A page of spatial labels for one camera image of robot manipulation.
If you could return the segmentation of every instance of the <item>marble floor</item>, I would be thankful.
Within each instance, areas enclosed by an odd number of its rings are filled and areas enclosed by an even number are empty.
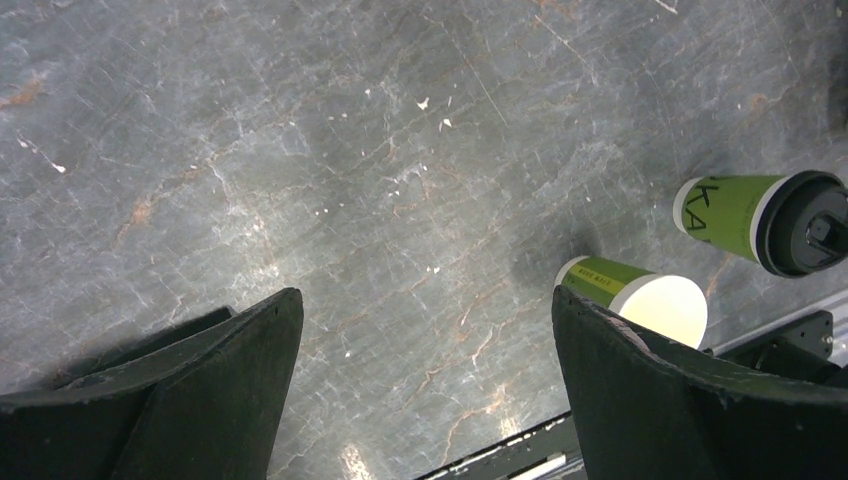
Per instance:
[[[0,393],[298,287],[269,478],[409,478],[568,409],[574,255],[691,277],[705,345],[795,311],[846,268],[770,276],[670,204],[695,175],[848,176],[843,8],[2,2]]]

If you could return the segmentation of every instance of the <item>coffee cup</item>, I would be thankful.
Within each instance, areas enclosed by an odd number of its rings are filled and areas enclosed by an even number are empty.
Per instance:
[[[673,209],[682,232],[775,275],[824,270],[848,250],[848,191],[826,172],[693,178]]]
[[[707,300],[692,280],[662,275],[601,257],[566,263],[555,285],[606,307],[637,325],[692,348],[707,330]]]

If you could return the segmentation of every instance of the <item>cup lid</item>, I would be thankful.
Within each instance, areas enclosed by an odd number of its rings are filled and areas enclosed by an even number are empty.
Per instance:
[[[848,190],[836,176],[817,171],[795,175],[766,209],[771,215],[763,266],[772,273],[800,277],[848,256]]]

